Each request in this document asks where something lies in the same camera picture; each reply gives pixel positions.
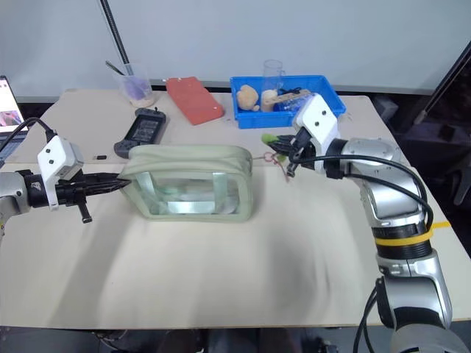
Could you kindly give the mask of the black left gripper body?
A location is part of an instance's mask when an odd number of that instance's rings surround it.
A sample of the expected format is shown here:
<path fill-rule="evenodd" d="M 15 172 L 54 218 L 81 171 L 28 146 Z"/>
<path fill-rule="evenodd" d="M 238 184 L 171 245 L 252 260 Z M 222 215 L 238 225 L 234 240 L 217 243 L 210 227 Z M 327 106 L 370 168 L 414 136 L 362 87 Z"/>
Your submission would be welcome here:
<path fill-rule="evenodd" d="M 95 181 L 95 174 L 79 172 L 71 180 L 60 180 L 55 187 L 59 205 L 77 206 L 84 224 L 93 220 L 87 207 L 87 198 L 92 196 Z"/>

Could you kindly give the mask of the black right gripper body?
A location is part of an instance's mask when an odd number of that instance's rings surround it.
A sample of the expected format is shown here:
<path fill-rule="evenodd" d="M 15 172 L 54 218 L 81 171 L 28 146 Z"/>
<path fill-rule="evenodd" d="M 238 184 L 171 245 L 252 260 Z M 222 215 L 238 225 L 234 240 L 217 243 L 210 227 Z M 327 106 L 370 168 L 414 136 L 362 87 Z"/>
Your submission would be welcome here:
<path fill-rule="evenodd" d="M 301 127 L 294 136 L 288 153 L 288 176 L 295 177 L 295 171 L 299 166 L 314 170 L 314 161 L 311 159 L 315 156 L 316 150 L 311 142 L 311 135 L 305 127 Z"/>

